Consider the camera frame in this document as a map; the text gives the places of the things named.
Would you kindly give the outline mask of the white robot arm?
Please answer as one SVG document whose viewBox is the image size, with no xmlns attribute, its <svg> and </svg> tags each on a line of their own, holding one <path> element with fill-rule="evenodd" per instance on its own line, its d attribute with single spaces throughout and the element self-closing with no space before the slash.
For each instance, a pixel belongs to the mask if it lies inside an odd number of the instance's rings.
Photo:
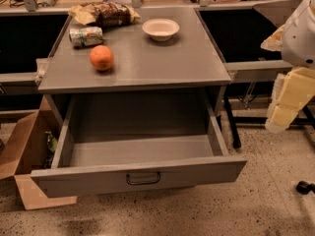
<svg viewBox="0 0 315 236">
<path fill-rule="evenodd" d="M 279 51 L 292 66 L 286 75 L 277 75 L 267 111 L 265 128 L 277 134 L 286 130 L 315 96 L 315 0 L 302 0 L 261 47 Z"/>
</svg>

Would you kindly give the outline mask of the white gripper body with padding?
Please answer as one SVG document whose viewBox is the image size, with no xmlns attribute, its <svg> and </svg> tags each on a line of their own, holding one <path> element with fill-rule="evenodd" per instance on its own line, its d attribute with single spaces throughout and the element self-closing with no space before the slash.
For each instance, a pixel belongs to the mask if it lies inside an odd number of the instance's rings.
<svg viewBox="0 0 315 236">
<path fill-rule="evenodd" d="M 284 77 L 278 107 L 285 110 L 301 110 L 315 95 L 315 70 L 297 68 Z"/>
</svg>

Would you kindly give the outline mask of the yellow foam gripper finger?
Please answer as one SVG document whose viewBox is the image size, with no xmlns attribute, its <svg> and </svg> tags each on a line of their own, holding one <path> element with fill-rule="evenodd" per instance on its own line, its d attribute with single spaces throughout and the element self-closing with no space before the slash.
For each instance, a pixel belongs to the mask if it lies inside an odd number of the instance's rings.
<svg viewBox="0 0 315 236">
<path fill-rule="evenodd" d="M 267 110 L 265 128 L 273 134 L 281 133 L 290 126 L 297 114 L 298 110 L 295 108 L 270 105 Z"/>
</svg>

